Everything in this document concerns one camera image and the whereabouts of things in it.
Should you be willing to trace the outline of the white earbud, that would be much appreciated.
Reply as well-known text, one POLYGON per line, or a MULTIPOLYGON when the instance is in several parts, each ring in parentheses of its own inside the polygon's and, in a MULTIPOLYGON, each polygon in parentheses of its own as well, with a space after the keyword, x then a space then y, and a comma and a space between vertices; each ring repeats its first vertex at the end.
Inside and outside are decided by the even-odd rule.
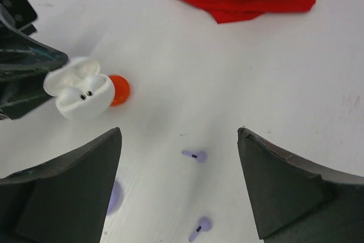
POLYGON ((83 81, 82 87, 87 96, 92 96, 104 83, 105 79, 101 75, 91 75, 83 81))
POLYGON ((86 96, 78 88, 67 87, 59 96, 59 103, 62 106, 70 106, 75 103, 83 102, 86 96))

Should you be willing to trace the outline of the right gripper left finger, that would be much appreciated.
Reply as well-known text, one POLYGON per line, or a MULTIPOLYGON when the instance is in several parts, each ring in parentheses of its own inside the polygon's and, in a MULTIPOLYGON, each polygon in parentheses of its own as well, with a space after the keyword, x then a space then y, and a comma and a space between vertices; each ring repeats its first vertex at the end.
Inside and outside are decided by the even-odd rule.
POLYGON ((1 242, 100 242, 122 149, 118 127, 1 179, 1 242))

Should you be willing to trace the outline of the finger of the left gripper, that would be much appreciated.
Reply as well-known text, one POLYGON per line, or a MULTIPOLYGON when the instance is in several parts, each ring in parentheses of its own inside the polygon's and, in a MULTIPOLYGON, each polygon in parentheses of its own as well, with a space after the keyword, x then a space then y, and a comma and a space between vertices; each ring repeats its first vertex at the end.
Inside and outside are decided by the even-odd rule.
POLYGON ((1 72, 1 119, 17 120, 52 97, 43 89, 46 72, 6 75, 1 72))
POLYGON ((67 62, 67 54, 16 29, 10 14, 1 6, 1 75, 48 73, 67 62))

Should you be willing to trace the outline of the purple earbud charging case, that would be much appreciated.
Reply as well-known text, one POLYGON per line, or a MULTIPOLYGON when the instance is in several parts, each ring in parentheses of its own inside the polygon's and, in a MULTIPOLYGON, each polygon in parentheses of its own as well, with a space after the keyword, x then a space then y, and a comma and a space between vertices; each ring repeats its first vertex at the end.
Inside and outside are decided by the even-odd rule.
POLYGON ((119 181, 115 180, 113 184, 113 189, 110 195, 110 201, 107 208, 107 216, 114 214, 117 210, 119 210, 122 205, 124 198, 123 188, 119 181))

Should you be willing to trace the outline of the white earbud charging case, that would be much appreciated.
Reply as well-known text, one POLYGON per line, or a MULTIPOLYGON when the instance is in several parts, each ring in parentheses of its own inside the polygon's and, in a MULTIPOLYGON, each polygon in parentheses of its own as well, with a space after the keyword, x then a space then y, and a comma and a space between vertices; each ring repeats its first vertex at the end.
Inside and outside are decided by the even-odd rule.
POLYGON ((99 62, 91 57, 73 58, 65 66, 48 73, 43 89, 55 98, 55 105, 62 116, 77 121, 86 121, 103 113, 111 105, 115 95, 111 79, 100 72, 99 62), (82 84, 91 75, 101 75, 105 83, 94 95, 87 96, 82 84), (67 87, 80 89, 86 99, 70 106, 60 105, 59 96, 67 87))

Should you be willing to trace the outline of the orange earbud charging case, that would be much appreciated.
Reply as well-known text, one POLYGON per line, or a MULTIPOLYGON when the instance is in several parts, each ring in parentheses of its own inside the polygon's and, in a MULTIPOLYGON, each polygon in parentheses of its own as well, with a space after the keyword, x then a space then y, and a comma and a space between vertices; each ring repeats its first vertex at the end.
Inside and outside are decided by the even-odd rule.
POLYGON ((118 106, 126 102, 131 95, 131 87, 129 82, 120 75, 109 75, 114 89, 115 95, 110 106, 118 106))

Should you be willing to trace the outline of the purple earbud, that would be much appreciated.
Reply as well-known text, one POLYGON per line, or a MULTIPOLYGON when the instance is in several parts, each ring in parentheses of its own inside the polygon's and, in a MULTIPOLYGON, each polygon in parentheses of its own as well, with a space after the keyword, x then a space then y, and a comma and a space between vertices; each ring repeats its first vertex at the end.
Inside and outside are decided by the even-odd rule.
POLYGON ((196 227, 191 231, 188 241, 193 242, 201 232, 208 232, 212 229, 212 221, 208 217, 202 217, 199 219, 196 227))
POLYGON ((193 158, 198 163, 204 163, 208 158, 207 152, 205 150, 199 150, 199 151, 183 150, 181 154, 189 158, 193 158))

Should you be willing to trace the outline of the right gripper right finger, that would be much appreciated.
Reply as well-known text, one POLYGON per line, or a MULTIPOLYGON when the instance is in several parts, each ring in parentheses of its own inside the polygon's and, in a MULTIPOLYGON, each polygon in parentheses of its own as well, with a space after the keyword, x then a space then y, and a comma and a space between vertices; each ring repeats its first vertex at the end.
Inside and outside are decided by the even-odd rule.
POLYGON ((237 145, 261 240, 363 241, 363 177, 307 160, 245 127, 237 145))

